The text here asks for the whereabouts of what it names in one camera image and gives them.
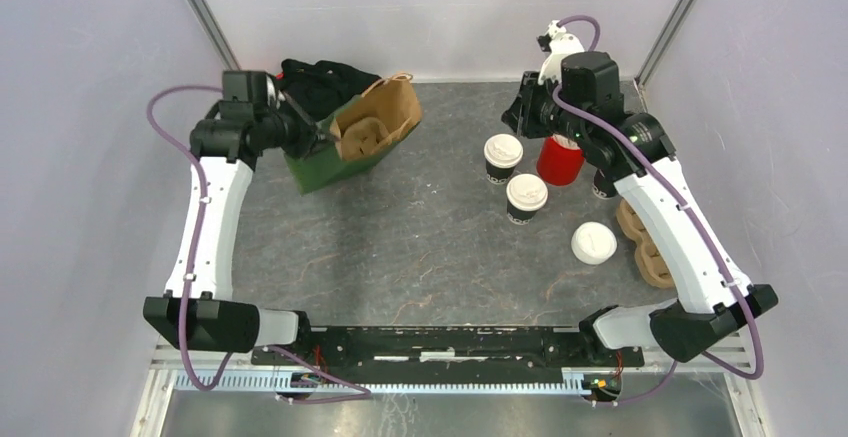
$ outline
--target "green paper bag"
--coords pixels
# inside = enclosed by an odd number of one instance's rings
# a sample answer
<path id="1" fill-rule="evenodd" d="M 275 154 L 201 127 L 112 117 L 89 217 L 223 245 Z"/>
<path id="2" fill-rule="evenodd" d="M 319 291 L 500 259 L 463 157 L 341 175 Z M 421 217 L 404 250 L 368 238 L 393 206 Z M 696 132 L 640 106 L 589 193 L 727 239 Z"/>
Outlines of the green paper bag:
<path id="1" fill-rule="evenodd" d="M 421 105 L 409 74 L 374 83 L 354 97 L 321 127 L 339 137 L 305 159 L 286 156 L 301 194 L 308 194 L 374 168 L 421 121 Z"/>

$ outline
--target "black paper cup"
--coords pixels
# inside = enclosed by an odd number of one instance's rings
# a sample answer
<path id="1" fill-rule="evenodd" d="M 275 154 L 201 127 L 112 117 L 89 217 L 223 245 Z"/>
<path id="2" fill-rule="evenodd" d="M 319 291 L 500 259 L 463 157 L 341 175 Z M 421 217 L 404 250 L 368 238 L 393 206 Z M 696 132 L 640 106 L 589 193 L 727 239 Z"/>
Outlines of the black paper cup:
<path id="1" fill-rule="evenodd" d="M 618 195 L 618 191 L 615 190 L 615 184 L 604 177 L 604 173 L 600 170 L 595 171 L 595 177 L 592 179 L 592 193 L 604 200 Z"/>
<path id="2" fill-rule="evenodd" d="M 524 225 L 544 207 L 548 201 L 545 181 L 533 174 L 521 174 L 506 186 L 506 213 L 510 222 Z"/>
<path id="3" fill-rule="evenodd" d="M 486 157 L 486 178 L 493 184 L 505 184 L 515 172 L 515 166 L 524 156 L 521 142 L 512 135 L 498 134 L 483 146 Z"/>

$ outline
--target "black fabric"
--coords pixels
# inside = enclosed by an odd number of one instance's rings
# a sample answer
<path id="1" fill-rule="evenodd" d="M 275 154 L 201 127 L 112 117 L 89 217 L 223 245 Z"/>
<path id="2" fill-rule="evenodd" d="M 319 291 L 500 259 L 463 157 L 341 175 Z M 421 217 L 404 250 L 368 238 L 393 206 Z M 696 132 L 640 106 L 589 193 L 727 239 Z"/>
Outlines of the black fabric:
<path id="1" fill-rule="evenodd" d="M 283 77 L 279 86 L 303 107 L 316 122 L 329 117 L 354 96 L 361 94 L 380 79 L 339 62 L 320 60 L 310 65 L 294 59 L 282 62 Z M 294 113 L 287 103 L 282 108 Z"/>

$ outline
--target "wall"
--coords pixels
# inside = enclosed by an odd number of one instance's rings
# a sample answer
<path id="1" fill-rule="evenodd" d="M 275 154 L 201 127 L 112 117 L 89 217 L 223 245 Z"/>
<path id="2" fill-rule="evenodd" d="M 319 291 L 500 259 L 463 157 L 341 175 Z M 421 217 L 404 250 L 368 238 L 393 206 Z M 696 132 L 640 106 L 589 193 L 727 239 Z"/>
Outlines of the wall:
<path id="1" fill-rule="evenodd" d="M 676 0 L 207 0 L 242 68 L 341 60 L 419 79 L 518 80 L 538 68 L 553 19 L 590 14 L 600 46 L 634 76 Z M 586 45 L 590 27 L 576 24 Z"/>
<path id="2" fill-rule="evenodd" d="M 846 15 L 848 0 L 697 0 L 648 84 L 725 247 L 781 298 L 761 319 L 779 436 L 848 424 Z"/>
<path id="3" fill-rule="evenodd" d="M 127 435 L 188 165 L 145 121 L 220 81 L 185 0 L 0 0 L 0 435 Z M 214 95 L 159 113 L 185 139 Z"/>

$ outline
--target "red container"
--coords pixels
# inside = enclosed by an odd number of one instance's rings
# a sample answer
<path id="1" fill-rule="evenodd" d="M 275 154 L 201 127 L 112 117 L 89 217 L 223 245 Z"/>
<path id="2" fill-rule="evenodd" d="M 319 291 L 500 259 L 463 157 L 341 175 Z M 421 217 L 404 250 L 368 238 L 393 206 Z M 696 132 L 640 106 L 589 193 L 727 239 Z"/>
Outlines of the red container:
<path id="1" fill-rule="evenodd" d="M 545 139 L 536 172 L 550 185 L 568 185 L 577 178 L 583 166 L 583 152 L 577 144 L 561 135 Z"/>

